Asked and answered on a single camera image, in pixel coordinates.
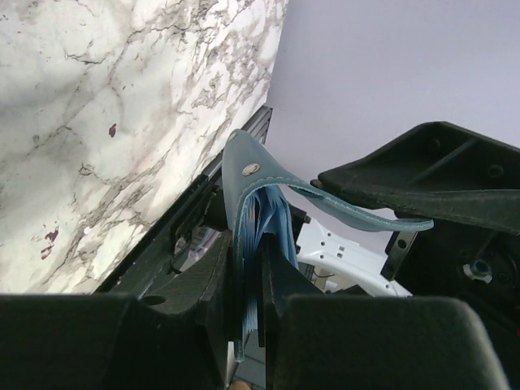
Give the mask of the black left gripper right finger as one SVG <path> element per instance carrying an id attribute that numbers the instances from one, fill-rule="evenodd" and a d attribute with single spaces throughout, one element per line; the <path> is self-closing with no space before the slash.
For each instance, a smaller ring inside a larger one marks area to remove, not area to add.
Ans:
<path id="1" fill-rule="evenodd" d="M 506 389 L 479 316 L 443 297 L 326 294 L 266 234 L 259 336 L 269 389 Z"/>

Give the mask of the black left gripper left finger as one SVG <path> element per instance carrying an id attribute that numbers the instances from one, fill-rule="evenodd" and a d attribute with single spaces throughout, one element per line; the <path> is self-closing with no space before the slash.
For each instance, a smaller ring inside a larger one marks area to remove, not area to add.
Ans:
<path id="1" fill-rule="evenodd" d="M 4 295 L 4 389 L 221 389 L 231 236 L 149 296 Z"/>

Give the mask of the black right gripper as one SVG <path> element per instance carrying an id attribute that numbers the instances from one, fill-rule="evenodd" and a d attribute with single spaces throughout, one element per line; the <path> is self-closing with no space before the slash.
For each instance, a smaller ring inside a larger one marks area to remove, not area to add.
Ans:
<path id="1" fill-rule="evenodd" d="M 318 181 L 355 206 L 480 226 L 394 233 L 387 280 L 414 295 L 519 299 L 517 147 L 453 123 L 422 123 Z"/>

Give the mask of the blue leather card holder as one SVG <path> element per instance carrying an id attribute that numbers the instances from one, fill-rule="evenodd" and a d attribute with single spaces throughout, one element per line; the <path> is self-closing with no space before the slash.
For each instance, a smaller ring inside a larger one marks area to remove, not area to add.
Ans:
<path id="1" fill-rule="evenodd" d="M 358 243 L 336 235 L 316 219 L 293 234 L 291 212 L 281 186 L 305 197 L 320 210 L 364 232 L 423 232 L 430 219 L 386 219 L 354 206 L 304 182 L 280 165 L 249 133 L 235 130 L 227 139 L 222 164 L 223 199 L 227 225 L 232 230 L 233 277 L 239 320 L 233 336 L 235 359 L 245 354 L 245 339 L 258 329 L 254 291 L 254 259 L 263 235 L 275 237 L 286 261 L 322 268 L 357 283 L 373 297 L 407 297 L 409 291 L 380 275 L 384 259 Z"/>

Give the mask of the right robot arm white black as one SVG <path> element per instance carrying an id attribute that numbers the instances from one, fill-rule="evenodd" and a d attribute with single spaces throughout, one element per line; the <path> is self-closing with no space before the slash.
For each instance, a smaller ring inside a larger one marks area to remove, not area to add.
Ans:
<path id="1" fill-rule="evenodd" d="M 395 231 L 384 254 L 376 254 L 308 219 L 297 240 L 303 262 L 376 295 L 441 295 L 517 309 L 517 147 L 452 123 L 423 123 L 312 185 L 433 227 Z"/>

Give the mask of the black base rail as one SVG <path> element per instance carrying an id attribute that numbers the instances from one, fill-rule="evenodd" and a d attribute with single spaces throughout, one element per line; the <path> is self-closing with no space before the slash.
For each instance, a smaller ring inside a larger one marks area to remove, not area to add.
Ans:
<path id="1" fill-rule="evenodd" d="M 99 293 L 142 295 L 163 272 L 180 273 L 208 204 L 220 188 L 219 153 L 97 288 Z"/>

